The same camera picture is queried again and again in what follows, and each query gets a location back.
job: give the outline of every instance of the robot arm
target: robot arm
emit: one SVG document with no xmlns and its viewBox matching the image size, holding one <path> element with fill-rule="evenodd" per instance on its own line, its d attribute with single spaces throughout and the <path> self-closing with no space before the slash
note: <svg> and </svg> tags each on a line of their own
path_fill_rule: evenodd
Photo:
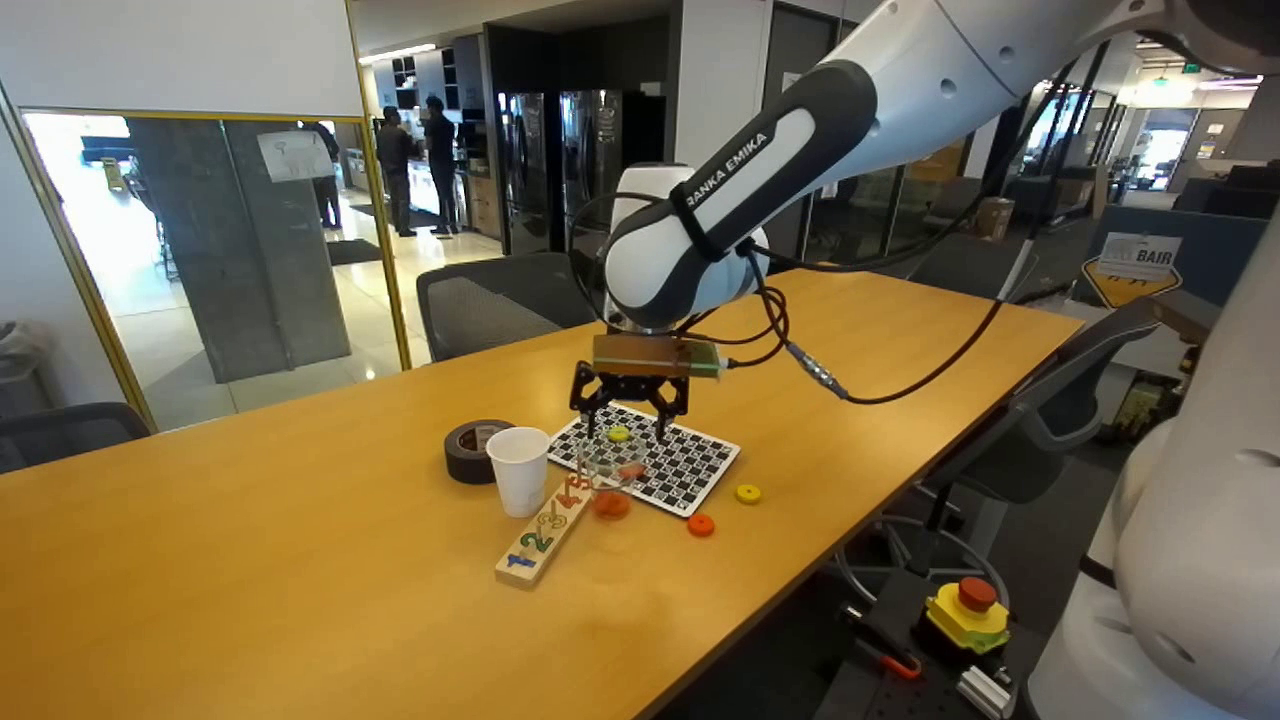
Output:
<svg viewBox="0 0 1280 720">
<path fill-rule="evenodd" d="M 614 309 L 674 328 L 747 293 L 737 243 L 796 195 L 946 147 L 1091 42 L 1161 11 L 1153 0 L 885 0 L 668 201 L 614 234 L 600 257 Z"/>
<path fill-rule="evenodd" d="M 754 288 L 741 243 L 796 195 L 918 162 L 1010 109 L 1087 44 L 1143 27 L 1215 68 L 1280 68 L 1280 0 L 885 0 L 828 60 L 747 122 L 663 201 L 619 220 L 600 253 L 610 304 L 668 332 Z M 1277 356 L 1272 275 L 1280 220 L 1235 293 L 1225 332 L 1191 385 L 1181 453 L 1157 465 L 1121 545 L 1121 589 L 1150 658 L 1219 707 L 1272 716 L 1280 703 L 1277 551 Z M 686 380 L 686 348 L 600 374 L 619 396 Z"/>
</svg>

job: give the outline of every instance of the red button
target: red button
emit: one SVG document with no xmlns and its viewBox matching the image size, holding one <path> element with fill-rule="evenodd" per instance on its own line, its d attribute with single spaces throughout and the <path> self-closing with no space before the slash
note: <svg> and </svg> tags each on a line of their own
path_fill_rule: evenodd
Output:
<svg viewBox="0 0 1280 720">
<path fill-rule="evenodd" d="M 998 589 L 981 578 L 961 581 L 961 603 L 973 612 L 989 612 L 998 603 Z"/>
</svg>

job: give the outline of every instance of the glass wall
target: glass wall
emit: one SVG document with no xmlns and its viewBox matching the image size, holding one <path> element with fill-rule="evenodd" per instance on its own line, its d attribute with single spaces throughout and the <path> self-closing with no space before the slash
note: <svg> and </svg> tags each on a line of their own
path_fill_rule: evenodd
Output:
<svg viewBox="0 0 1280 720">
<path fill-rule="evenodd" d="M 800 7 L 771 7 L 771 42 L 765 68 L 765 96 L 786 91 L 800 72 L 824 60 L 856 26 L 815 15 Z M 893 248 L 930 240 L 977 195 L 977 179 L 963 179 L 970 142 L 940 147 L 930 162 L 848 176 L 828 185 L 778 220 L 768 220 L 768 243 L 782 257 L 800 262 L 875 262 Z"/>
<path fill-rule="evenodd" d="M 24 122 L 156 428 L 402 367 L 357 126 Z"/>
</svg>

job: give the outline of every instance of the yellow table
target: yellow table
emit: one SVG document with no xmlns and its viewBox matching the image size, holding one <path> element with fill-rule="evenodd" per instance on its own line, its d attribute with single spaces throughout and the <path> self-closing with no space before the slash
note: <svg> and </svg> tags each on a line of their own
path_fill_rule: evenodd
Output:
<svg viewBox="0 0 1280 720">
<path fill-rule="evenodd" d="M 796 339 L 856 393 L 950 356 L 984 304 L 786 275 Z M 708 332 L 759 328 L 756 302 Z M 540 589 L 491 578 L 519 520 L 453 483 L 462 420 L 574 420 L 589 328 L 0 476 L 0 716 L 635 716 L 977 426 L 1074 322 L 1010 309 L 938 390 L 828 401 L 792 359 L 698 385 L 744 458 L 722 533 L 586 520 Z M 737 505 L 731 483 L 768 488 Z"/>
</svg>

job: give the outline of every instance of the game board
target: game board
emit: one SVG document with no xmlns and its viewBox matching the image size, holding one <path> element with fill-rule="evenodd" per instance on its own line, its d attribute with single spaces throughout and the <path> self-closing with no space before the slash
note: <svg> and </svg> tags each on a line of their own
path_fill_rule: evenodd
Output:
<svg viewBox="0 0 1280 720">
<path fill-rule="evenodd" d="M 564 483 L 544 502 L 544 507 L 523 523 L 515 545 L 491 565 L 496 578 L 515 586 L 535 586 L 556 551 L 564 549 L 570 533 L 591 505 L 598 488 L 586 476 L 564 476 Z"/>
<path fill-rule="evenodd" d="M 737 444 L 681 426 L 658 439 L 652 416 L 610 404 L 598 412 L 598 439 L 589 439 L 586 420 L 574 420 L 554 436 L 549 458 L 564 468 L 589 460 L 586 474 L 591 474 L 600 483 L 619 488 L 661 513 L 691 515 L 713 496 L 737 453 Z M 646 465 L 646 481 L 625 483 L 625 465 Z"/>
</svg>

